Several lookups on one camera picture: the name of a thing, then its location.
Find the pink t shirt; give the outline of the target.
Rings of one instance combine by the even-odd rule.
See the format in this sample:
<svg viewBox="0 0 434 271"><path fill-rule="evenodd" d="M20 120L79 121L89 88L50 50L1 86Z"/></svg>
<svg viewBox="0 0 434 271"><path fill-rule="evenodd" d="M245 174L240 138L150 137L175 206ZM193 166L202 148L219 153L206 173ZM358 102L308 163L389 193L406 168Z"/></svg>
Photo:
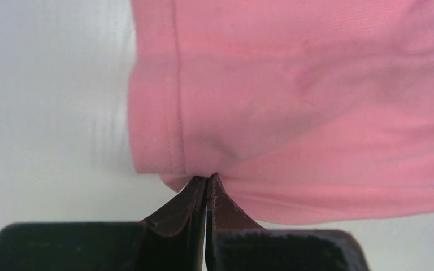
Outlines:
<svg viewBox="0 0 434 271"><path fill-rule="evenodd" d="M434 1L133 1L138 173L256 220L434 212Z"/></svg>

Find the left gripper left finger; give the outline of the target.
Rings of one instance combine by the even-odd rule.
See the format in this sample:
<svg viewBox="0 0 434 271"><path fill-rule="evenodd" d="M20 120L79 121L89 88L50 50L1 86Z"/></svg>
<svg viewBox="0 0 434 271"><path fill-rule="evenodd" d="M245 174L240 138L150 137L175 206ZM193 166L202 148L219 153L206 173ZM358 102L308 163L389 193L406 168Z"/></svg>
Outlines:
<svg viewBox="0 0 434 271"><path fill-rule="evenodd" d="M16 223L0 270L201 270L207 180L194 177L141 221Z"/></svg>

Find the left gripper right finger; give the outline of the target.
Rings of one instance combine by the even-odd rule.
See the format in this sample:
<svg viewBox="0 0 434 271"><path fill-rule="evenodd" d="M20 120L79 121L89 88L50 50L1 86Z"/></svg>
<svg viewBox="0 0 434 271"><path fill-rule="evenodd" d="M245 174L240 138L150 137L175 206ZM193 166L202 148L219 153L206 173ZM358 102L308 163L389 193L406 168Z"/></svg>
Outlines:
<svg viewBox="0 0 434 271"><path fill-rule="evenodd" d="M365 271L361 246L341 230L268 230L226 193L217 174L207 180L208 270Z"/></svg>

